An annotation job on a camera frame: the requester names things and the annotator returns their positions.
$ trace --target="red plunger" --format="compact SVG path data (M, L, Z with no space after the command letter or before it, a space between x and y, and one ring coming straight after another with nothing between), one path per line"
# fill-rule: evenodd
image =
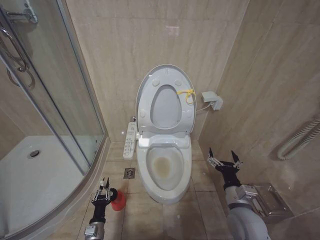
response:
M111 202L111 206L115 211L120 211L126 206L126 197L121 191L117 190L116 199Z

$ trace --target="white toilet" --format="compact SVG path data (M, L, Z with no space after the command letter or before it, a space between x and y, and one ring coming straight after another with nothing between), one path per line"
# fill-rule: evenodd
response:
M139 133L136 154L148 194L162 204L178 202L189 186L195 96L188 76L174 65L160 65L143 79L136 97Z

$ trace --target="yellow cable tie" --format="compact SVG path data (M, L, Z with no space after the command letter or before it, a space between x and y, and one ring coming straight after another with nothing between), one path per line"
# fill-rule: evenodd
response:
M188 98L194 95L194 99L196 99L196 92L193 89L188 89L188 90L182 90L182 91L177 91L176 94L186 94L185 95L185 101L187 104L193 104L195 100L192 99L191 102L188 101Z

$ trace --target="shower hose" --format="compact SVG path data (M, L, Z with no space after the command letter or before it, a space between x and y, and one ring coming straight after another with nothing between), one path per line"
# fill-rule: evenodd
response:
M308 123L304 128L294 134L283 146L281 146L277 152L277 157L280 160L291 159L301 149L303 149L308 143L311 142L316 136L320 134L320 113ZM289 147L291 147L296 141L299 141L289 152L284 154Z

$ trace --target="floor drain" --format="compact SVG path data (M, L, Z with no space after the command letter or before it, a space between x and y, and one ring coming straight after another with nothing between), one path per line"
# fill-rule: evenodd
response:
M28 157L29 157L30 159L32 159L32 158L38 156L39 153L40 153L39 150L34 150L34 151L32 151L32 152L29 153Z
M135 178L135 173L136 173L136 168L135 167L130 167L126 168L124 170L124 179L134 179Z

